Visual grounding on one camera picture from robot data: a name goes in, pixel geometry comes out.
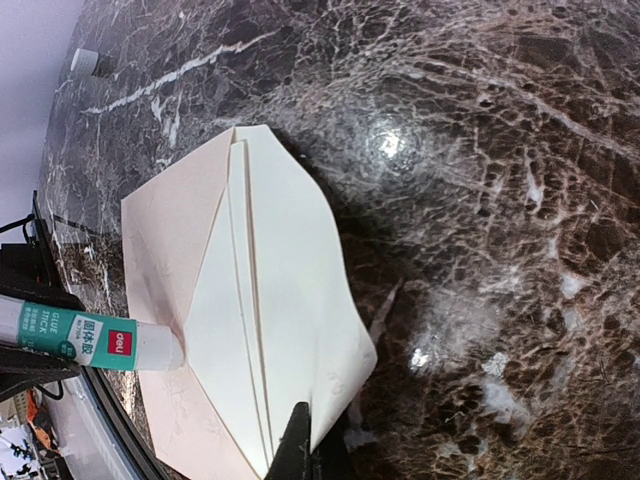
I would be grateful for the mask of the beige paper envelope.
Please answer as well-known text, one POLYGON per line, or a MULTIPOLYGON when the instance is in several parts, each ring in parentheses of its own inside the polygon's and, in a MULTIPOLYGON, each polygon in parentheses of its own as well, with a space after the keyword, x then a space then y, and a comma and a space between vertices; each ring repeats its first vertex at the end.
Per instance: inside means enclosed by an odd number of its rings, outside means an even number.
POLYGON ((311 452, 377 361, 318 184, 266 126, 234 127, 121 203, 130 315, 185 361, 139 375, 157 458, 190 479, 266 479, 298 402, 311 452))

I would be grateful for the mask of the white green glue stick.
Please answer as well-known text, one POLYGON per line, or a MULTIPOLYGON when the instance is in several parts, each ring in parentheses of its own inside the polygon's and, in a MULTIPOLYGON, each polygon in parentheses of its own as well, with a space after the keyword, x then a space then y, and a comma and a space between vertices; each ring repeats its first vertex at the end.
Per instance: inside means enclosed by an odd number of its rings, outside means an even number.
POLYGON ((121 371, 169 371, 184 365, 178 338, 167 326, 1 297, 1 341, 121 371))

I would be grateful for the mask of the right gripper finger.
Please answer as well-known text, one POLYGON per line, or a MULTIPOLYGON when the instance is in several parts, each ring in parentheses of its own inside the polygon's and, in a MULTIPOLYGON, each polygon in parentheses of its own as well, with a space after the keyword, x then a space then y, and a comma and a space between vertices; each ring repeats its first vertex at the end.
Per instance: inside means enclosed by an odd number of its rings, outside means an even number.
POLYGON ((298 402, 280 440, 267 480, 312 480, 311 414, 307 402, 298 402))

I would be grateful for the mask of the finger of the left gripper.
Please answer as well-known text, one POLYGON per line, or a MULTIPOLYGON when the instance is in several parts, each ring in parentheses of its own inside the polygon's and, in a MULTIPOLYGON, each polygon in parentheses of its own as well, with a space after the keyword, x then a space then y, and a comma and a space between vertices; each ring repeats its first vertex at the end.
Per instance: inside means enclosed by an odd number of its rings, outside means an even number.
POLYGON ((2 345, 0 354, 1 399, 34 388, 36 385, 74 378, 80 367, 73 361, 2 345))
POLYGON ((1 294, 46 306, 84 311, 75 295, 51 284, 44 258, 29 244, 1 245, 1 294))

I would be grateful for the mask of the small white glue cap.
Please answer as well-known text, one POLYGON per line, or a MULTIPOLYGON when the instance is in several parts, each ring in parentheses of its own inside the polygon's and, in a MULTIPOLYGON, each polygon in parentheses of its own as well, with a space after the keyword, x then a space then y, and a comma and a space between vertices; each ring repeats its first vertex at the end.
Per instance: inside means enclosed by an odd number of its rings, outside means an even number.
POLYGON ((98 68, 100 54, 93 50, 77 48, 74 52, 70 71, 82 76, 91 76, 98 68))

